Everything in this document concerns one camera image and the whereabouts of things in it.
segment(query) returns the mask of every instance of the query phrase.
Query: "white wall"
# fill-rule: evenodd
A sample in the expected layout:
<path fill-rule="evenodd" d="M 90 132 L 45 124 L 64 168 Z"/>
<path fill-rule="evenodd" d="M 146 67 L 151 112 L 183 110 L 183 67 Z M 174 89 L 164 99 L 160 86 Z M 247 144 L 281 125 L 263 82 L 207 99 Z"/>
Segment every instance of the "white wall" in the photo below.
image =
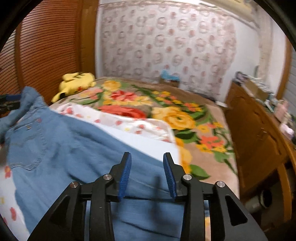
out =
<path fill-rule="evenodd" d="M 100 5 L 119 2 L 124 0 L 101 0 Z M 178 2 L 186 2 L 191 4 L 199 4 L 200 0 L 175 0 Z M 102 20 L 103 7 L 100 6 L 98 10 L 97 27 L 96 27 L 96 76 L 100 77 L 103 73 L 102 67 L 102 50 L 100 48 L 100 26 Z M 254 68 L 259 63 L 259 38 L 258 32 L 253 23 L 246 23 L 244 20 L 239 20 L 237 16 L 234 15 L 233 23 L 236 29 L 236 39 L 237 39 L 237 52 L 233 63 L 227 70 L 222 85 L 220 88 L 220 95 L 218 97 L 219 101 L 224 102 L 225 97 L 228 94 L 228 90 L 231 81 L 237 71 L 242 71 L 248 75 L 253 75 Z"/>
<path fill-rule="evenodd" d="M 273 43 L 266 83 L 269 84 L 270 89 L 276 94 L 285 65 L 286 35 L 274 20 L 272 20 L 272 25 Z"/>

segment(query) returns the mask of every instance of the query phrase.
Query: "jeans back pocket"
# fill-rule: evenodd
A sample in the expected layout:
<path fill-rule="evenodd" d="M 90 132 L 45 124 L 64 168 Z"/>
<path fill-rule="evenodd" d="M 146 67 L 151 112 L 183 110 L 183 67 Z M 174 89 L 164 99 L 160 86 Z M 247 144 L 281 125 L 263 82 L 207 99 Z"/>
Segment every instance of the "jeans back pocket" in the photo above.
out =
<path fill-rule="evenodd" d="M 41 162 L 46 151 L 46 141 L 38 121 L 10 129 L 6 133 L 6 144 L 11 168 L 32 170 Z"/>

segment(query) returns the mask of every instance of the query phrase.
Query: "triangular cutout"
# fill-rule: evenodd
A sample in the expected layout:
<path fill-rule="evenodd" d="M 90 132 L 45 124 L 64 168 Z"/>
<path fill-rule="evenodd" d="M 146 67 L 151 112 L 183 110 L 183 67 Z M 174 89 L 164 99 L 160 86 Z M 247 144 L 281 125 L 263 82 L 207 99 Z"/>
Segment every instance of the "triangular cutout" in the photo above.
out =
<path fill-rule="evenodd" d="M 50 217 L 50 221 L 58 226 L 66 227 L 66 215 L 68 210 L 68 205 L 70 202 L 70 196 L 66 196 L 57 208 L 54 210 Z"/>
<path fill-rule="evenodd" d="M 239 224 L 246 223 L 248 219 L 244 215 L 244 213 L 240 210 L 240 208 L 237 206 L 235 201 L 229 195 L 225 196 L 225 200 L 228 208 L 231 225 L 236 226 Z"/>

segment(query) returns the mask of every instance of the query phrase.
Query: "brown box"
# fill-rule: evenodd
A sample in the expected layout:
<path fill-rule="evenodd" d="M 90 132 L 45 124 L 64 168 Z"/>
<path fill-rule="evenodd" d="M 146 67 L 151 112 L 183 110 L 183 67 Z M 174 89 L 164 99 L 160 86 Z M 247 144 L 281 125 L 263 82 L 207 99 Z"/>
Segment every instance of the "brown box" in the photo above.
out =
<path fill-rule="evenodd" d="M 250 79 L 247 79 L 247 81 L 245 82 L 245 86 L 254 95 L 254 98 L 265 101 L 269 96 L 269 93 L 263 92 Z"/>
<path fill-rule="evenodd" d="M 173 86 L 173 87 L 179 87 L 180 81 L 175 81 L 175 80 L 170 80 L 170 82 L 165 82 L 165 80 L 163 78 L 160 78 L 159 81 L 160 84 L 164 84 L 164 85 L 169 85 L 169 86 Z"/>

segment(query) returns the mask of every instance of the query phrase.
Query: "stuffed animal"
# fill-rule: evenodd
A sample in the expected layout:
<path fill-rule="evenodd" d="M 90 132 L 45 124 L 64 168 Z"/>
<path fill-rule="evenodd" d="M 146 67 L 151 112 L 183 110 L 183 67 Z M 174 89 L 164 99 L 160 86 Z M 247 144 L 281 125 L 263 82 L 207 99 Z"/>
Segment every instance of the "stuffed animal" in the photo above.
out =
<path fill-rule="evenodd" d="M 77 94 L 96 85 L 92 73 L 74 73 L 62 76 L 63 81 L 59 85 L 59 93 L 52 98 L 52 103 L 69 95 Z"/>

